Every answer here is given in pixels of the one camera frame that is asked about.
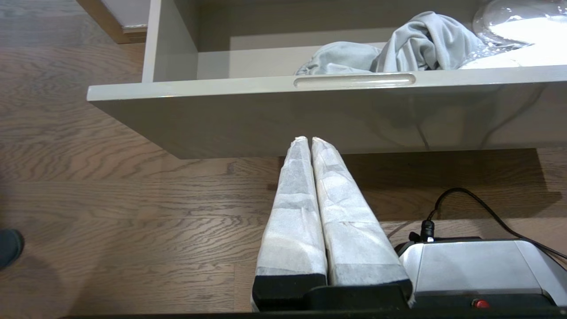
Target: drawer front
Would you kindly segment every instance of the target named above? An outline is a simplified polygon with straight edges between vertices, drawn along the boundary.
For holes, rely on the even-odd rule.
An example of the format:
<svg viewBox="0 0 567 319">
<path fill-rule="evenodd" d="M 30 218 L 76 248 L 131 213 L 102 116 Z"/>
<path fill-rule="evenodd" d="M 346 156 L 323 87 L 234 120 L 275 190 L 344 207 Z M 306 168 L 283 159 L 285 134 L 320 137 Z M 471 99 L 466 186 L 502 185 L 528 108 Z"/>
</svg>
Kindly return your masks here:
<svg viewBox="0 0 567 319">
<path fill-rule="evenodd" d="M 492 80 L 418 72 L 399 87 L 297 87 L 295 77 L 94 86 L 88 99 L 179 158 L 281 156 L 300 135 L 345 154 L 565 145 L 565 67 L 529 69 L 490 70 Z"/>
</svg>

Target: drawer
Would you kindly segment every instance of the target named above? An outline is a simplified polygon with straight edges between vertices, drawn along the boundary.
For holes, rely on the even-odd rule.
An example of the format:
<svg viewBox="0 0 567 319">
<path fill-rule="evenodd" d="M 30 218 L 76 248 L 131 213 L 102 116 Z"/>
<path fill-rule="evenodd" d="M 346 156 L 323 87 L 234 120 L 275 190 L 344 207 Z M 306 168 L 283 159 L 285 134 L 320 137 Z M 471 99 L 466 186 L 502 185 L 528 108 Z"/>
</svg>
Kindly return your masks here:
<svg viewBox="0 0 567 319">
<path fill-rule="evenodd" d="M 477 0 L 152 0 L 142 83 L 87 99 L 179 158 L 281 156 L 294 137 L 342 153 L 567 144 L 567 66 L 294 76 L 326 43 L 383 45 Z"/>
</svg>

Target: black shoe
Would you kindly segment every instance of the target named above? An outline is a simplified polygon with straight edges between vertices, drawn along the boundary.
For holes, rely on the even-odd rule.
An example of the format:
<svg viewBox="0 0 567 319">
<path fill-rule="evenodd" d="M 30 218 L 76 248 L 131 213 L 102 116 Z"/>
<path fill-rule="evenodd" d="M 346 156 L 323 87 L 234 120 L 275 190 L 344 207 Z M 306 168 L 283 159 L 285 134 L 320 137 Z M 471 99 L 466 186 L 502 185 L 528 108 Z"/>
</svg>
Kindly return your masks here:
<svg viewBox="0 0 567 319">
<path fill-rule="evenodd" d="M 24 250 L 24 237 L 15 229 L 0 229 L 0 269 L 16 261 Z"/>
</svg>

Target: gray machine housing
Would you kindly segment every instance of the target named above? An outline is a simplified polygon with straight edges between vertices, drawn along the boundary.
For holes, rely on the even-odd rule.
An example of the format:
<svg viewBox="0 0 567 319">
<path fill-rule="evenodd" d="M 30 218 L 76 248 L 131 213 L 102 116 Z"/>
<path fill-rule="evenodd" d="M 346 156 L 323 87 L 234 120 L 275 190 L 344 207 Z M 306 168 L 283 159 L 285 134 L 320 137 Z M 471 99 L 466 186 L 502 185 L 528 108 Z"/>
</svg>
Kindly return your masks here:
<svg viewBox="0 0 567 319">
<path fill-rule="evenodd" d="M 567 271 L 528 241 L 418 243 L 400 262 L 415 297 L 534 293 L 567 306 Z"/>
</svg>

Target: wooden floor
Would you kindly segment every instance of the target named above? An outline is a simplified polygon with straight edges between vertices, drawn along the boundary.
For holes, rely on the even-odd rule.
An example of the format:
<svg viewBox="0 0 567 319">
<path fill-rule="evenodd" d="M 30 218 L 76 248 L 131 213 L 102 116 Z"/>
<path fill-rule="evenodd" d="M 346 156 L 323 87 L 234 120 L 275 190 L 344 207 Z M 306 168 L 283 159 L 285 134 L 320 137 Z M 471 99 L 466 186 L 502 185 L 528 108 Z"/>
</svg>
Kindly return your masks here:
<svg viewBox="0 0 567 319">
<path fill-rule="evenodd" d="M 178 160 L 85 102 L 140 81 L 142 59 L 74 0 L 0 0 L 0 226 L 27 240 L 0 272 L 0 318 L 249 310 L 281 159 Z M 464 186 L 567 251 L 567 150 L 345 161 L 394 244 Z M 463 196 L 443 205 L 439 236 L 508 237 Z"/>
</svg>

